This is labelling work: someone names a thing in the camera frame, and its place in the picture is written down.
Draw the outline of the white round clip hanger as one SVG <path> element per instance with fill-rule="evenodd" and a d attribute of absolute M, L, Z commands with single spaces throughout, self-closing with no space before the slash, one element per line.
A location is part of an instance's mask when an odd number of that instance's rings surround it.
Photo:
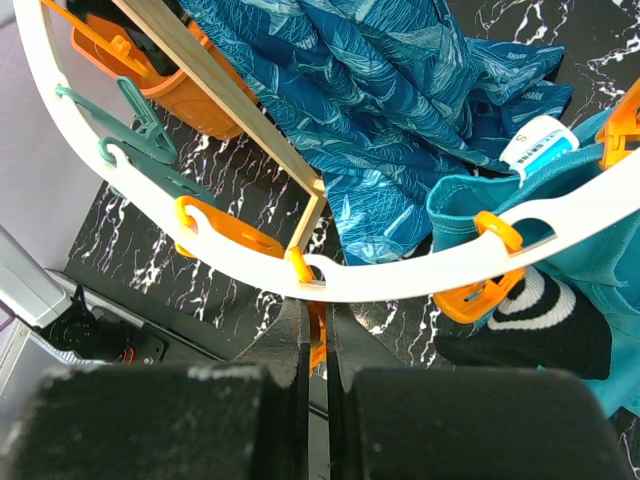
<path fill-rule="evenodd" d="M 160 1 L 123 1 L 120 9 L 139 25 L 309 195 L 291 238 L 304 248 L 326 198 L 316 172 Z M 478 238 L 407 261 L 342 266 L 321 255 L 305 255 L 323 279 L 302 282 L 297 263 L 275 258 L 231 239 L 232 226 L 214 228 L 205 212 L 175 200 L 137 170 L 118 148 L 112 159 L 98 151 L 98 134 L 76 104 L 57 95 L 67 84 L 58 62 L 50 8 L 38 1 L 14 5 L 24 51 L 41 98 L 75 153 L 96 174 L 134 203 L 188 253 L 225 275 L 254 287 L 311 301 L 356 303 L 403 299 L 451 290 L 555 255 L 635 213 L 639 156 L 627 154 L 595 179 L 556 199 L 523 202 L 500 215 Z"/>

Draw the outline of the green clothespin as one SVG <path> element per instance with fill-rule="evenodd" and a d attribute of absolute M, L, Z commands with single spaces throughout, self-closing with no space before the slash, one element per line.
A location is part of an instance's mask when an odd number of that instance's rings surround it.
<path fill-rule="evenodd" d="M 153 159 L 128 143 L 113 137 L 103 137 L 98 142 L 98 151 L 107 163 L 116 165 L 115 156 L 108 150 L 109 146 L 116 146 L 122 150 L 129 162 L 139 172 L 153 181 L 156 186 L 160 187 L 172 198 L 191 196 L 209 205 L 215 204 L 214 195 L 204 186 L 183 176 L 170 166 Z"/>

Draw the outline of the black white striped sock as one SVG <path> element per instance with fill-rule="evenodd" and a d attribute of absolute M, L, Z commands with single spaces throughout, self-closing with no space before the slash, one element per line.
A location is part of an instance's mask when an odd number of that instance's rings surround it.
<path fill-rule="evenodd" d="M 579 289 L 535 267 L 475 334 L 435 339 L 457 366 L 543 367 L 591 380 L 609 377 L 612 343 L 606 318 Z"/>

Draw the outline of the teal cloth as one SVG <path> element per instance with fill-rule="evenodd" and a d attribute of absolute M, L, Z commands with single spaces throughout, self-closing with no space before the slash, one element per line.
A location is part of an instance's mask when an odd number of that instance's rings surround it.
<path fill-rule="evenodd" d="M 639 205 L 637 173 L 616 180 L 610 188 L 594 183 L 604 174 L 599 162 L 605 145 L 596 136 L 612 115 L 605 110 L 579 124 L 573 131 L 579 148 L 538 168 L 524 181 L 461 175 L 440 180 L 429 194 L 427 212 L 435 251 L 449 251 L 476 238 L 474 218 L 482 211 L 500 216 L 531 202 L 548 206 L 550 212 L 567 206 L 569 214 L 555 223 L 539 224 L 530 214 L 508 223 L 534 243 L 541 242 L 546 228 L 555 233 L 589 231 L 580 242 L 555 250 L 537 265 L 578 287 L 612 324 L 612 372 L 589 386 L 607 414 L 620 408 L 638 413 L 639 214 L 633 212 L 605 229 L 595 228 L 604 214 Z"/>

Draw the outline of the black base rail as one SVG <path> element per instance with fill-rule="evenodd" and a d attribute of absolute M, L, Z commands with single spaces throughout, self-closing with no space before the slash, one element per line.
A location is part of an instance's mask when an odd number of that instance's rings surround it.
<path fill-rule="evenodd" d="M 79 360 L 157 365 L 221 363 L 224 357 L 188 337 L 146 320 L 77 284 L 65 287 L 71 305 L 36 333 L 52 348 Z"/>

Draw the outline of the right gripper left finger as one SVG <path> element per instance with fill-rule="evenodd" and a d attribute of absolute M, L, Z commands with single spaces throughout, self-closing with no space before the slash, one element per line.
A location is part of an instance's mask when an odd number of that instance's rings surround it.
<path fill-rule="evenodd" d="M 2 440 L 2 477 L 307 478 L 308 322 L 288 299 L 226 363 L 46 370 Z"/>

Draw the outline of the orange plastic basket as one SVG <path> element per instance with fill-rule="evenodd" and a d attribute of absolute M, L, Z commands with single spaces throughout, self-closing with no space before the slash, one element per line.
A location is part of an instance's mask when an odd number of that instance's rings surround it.
<path fill-rule="evenodd" d="M 143 96 L 200 133 L 230 140 L 243 130 L 111 1 L 43 3 L 72 25 L 73 48 L 105 74 L 126 76 Z"/>

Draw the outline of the wooden clothes rack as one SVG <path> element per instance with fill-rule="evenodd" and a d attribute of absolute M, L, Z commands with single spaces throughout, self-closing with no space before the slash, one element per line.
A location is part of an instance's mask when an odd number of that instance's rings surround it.
<path fill-rule="evenodd" d="M 114 4 L 310 195 L 289 242 L 305 250 L 326 205 L 321 177 L 163 2 L 115 0 Z"/>

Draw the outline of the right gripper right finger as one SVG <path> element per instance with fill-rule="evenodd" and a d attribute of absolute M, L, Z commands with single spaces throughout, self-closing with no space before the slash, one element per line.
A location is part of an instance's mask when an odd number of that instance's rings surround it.
<path fill-rule="evenodd" d="M 414 369 L 327 309 L 335 479 L 628 479 L 585 384 L 557 370 Z"/>

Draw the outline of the blue patterned cloth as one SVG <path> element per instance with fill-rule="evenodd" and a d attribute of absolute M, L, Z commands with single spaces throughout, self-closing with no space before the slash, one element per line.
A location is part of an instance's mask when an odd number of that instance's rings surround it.
<path fill-rule="evenodd" d="M 400 259 L 436 183 L 559 117 L 564 49 L 465 36 L 444 1 L 187 1 L 185 10 L 323 178 L 345 261 Z"/>

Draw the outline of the orange clothespin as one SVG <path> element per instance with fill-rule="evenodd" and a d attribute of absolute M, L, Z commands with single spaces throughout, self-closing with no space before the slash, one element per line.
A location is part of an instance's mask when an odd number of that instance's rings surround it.
<path fill-rule="evenodd" d="M 474 217 L 474 225 L 479 235 L 486 231 L 494 233 L 509 253 L 519 252 L 523 247 L 523 237 L 517 230 L 493 213 L 481 211 Z M 492 279 L 436 293 L 433 299 L 451 320 L 470 324 L 498 306 L 524 277 L 525 269 L 520 268 Z"/>
<path fill-rule="evenodd" d="M 202 212 L 207 217 L 209 225 L 229 240 L 262 254 L 280 259 L 284 257 L 284 247 L 269 235 L 198 198 L 188 195 L 177 197 L 174 203 L 176 217 L 194 233 L 198 233 L 198 227 L 195 219 L 186 212 L 188 206 Z"/>
<path fill-rule="evenodd" d="M 288 249 L 288 258 L 293 264 L 298 280 L 309 284 L 315 279 L 312 268 L 306 263 L 303 252 L 298 246 Z M 310 365 L 309 375 L 327 358 L 327 305 L 322 302 L 309 301 L 307 311 L 310 323 Z"/>

